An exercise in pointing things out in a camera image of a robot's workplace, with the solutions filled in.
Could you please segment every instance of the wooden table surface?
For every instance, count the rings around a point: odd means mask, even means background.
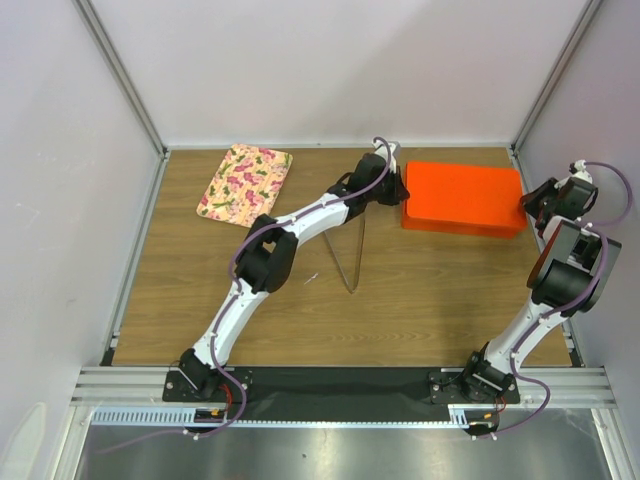
[[[291,149],[272,215],[314,200],[369,149]],[[228,292],[229,259],[247,229],[204,219],[196,206],[223,151],[174,151],[162,183],[114,364],[169,364],[204,332]],[[509,167],[501,148],[407,148],[407,160]],[[538,258],[533,234],[515,239],[404,230],[400,207],[370,205],[360,285],[345,289],[322,236],[297,253],[287,284],[257,310],[230,364],[463,365],[526,301]],[[357,220],[334,231],[353,268]],[[568,365],[556,329],[530,365]]]

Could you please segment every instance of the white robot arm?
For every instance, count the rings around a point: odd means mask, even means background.
[[[370,202],[398,205],[409,197],[396,162],[400,145],[374,142],[375,151],[365,154],[354,172],[343,175],[314,203],[282,217],[256,219],[232,260],[236,267],[229,294],[204,335],[180,357],[179,370],[200,398],[216,391],[217,369],[226,365],[253,312],[286,282],[299,247],[362,214]]]
[[[460,377],[451,382],[467,401],[491,403],[505,395],[545,335],[574,313],[590,310],[604,289],[622,245],[582,221],[597,188],[583,160],[571,165],[571,172],[522,197],[546,247],[529,275],[527,303],[504,332],[472,353]]]

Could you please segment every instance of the white wall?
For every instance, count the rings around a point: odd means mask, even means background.
[[[80,366],[101,354],[158,157],[72,2],[3,2],[0,27],[0,457],[45,402],[44,478]]]
[[[610,0],[588,32],[557,91],[523,148],[533,185],[563,177],[569,162],[609,162],[629,177],[640,198],[640,3]],[[606,171],[592,171],[600,188],[591,218],[613,218],[624,205],[624,189]],[[590,365],[604,365],[634,451],[640,452],[640,216],[607,230],[622,252],[602,298],[576,319],[576,334]]]
[[[171,146],[510,142],[585,0],[94,0]]]

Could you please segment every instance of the orange block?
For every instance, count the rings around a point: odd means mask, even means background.
[[[512,168],[409,162],[405,184],[404,228],[512,238],[527,227]]]

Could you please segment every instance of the pink flower pattern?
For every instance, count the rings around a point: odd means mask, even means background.
[[[250,227],[271,211],[291,159],[284,152],[233,145],[200,200],[198,215]]]

